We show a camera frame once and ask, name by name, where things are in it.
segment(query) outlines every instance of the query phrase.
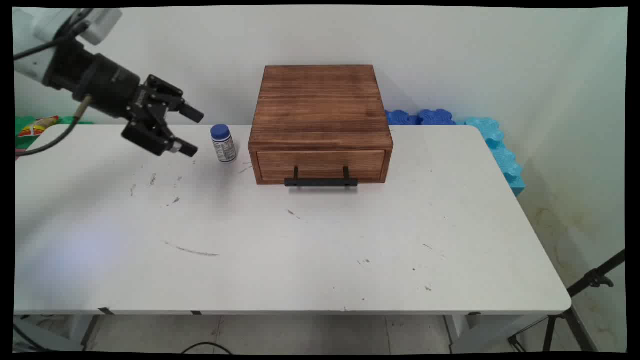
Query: blue bottle cap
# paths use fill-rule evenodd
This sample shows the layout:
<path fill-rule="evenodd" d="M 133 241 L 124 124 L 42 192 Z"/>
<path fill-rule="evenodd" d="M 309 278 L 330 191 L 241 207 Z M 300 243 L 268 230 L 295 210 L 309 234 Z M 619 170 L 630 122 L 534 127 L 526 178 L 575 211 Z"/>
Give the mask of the blue bottle cap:
<path fill-rule="evenodd" d="M 213 140 L 224 140 L 231 135 L 231 131 L 224 124 L 214 125 L 211 128 L 211 138 Z"/>

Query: tripod stand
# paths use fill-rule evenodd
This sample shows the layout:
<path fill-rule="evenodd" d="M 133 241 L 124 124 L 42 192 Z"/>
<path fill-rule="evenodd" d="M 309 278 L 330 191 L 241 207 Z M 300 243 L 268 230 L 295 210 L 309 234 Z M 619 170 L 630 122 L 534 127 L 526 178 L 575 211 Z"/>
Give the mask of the tripod stand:
<path fill-rule="evenodd" d="M 580 292 L 584 291 L 586 288 L 599 288 L 601 284 L 605 284 L 608 287 L 613 287 L 613 282 L 606 276 L 611 270 L 618 267 L 618 265 L 625 262 L 625 250 L 623 249 L 621 252 L 614 255 L 611 259 L 607 260 L 604 264 L 599 267 L 590 270 L 587 272 L 583 278 L 578 280 L 575 284 L 571 285 L 567 292 L 569 296 L 572 298 L 578 295 Z M 560 315 L 549 315 L 549 321 L 547 323 L 547 332 L 545 334 L 545 344 L 543 345 L 542 351 L 550 351 L 551 350 L 551 340 L 553 338 L 554 329 L 556 327 L 556 319 L 561 318 L 565 319 L 571 332 L 573 333 L 573 337 L 575 337 L 580 349 L 582 351 L 591 351 L 596 352 L 595 344 L 593 340 L 589 337 L 587 330 L 584 328 L 582 320 L 574 310 L 573 306 L 569 308 L 569 310 L 565 311 Z M 526 328 L 518 331 L 516 334 L 509 338 L 509 343 L 512 344 L 519 352 L 525 351 L 520 342 L 516 339 L 516 336 L 526 331 L 530 327 L 544 321 L 544 319 L 536 322 Z"/>

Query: drawer front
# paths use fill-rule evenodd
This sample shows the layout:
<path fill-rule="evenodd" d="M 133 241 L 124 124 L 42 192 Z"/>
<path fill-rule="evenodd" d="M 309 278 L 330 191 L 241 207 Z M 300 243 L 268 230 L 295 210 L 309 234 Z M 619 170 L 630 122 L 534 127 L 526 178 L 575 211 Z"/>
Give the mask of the drawer front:
<path fill-rule="evenodd" d="M 342 178 L 342 168 L 349 167 L 349 176 L 361 183 L 380 180 L 384 150 L 367 151 L 259 151 L 258 163 L 262 180 L 284 183 L 293 177 L 298 167 L 300 179 Z"/>

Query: small bottle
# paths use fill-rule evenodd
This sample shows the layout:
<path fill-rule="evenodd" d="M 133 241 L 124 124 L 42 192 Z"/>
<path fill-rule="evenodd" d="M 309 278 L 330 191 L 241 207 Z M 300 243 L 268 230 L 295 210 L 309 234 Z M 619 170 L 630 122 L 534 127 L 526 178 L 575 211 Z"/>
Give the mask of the small bottle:
<path fill-rule="evenodd" d="M 231 131 L 224 124 L 218 124 L 211 128 L 211 140 L 216 149 L 218 160 L 223 163 L 230 163 L 236 159 L 236 147 Z"/>

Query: white table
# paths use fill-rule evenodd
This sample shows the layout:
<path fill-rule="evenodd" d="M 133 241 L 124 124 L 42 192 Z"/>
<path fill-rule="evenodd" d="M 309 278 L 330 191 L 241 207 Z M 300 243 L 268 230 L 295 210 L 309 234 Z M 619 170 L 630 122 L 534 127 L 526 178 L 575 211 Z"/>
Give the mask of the white table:
<path fill-rule="evenodd" d="M 80 125 L 16 162 L 15 314 L 502 315 L 482 335 L 570 307 L 473 127 L 392 126 L 387 182 L 350 190 L 257 186 L 250 126 L 230 126 L 231 164 L 209 126 L 172 126 L 193 158 L 123 127 Z"/>

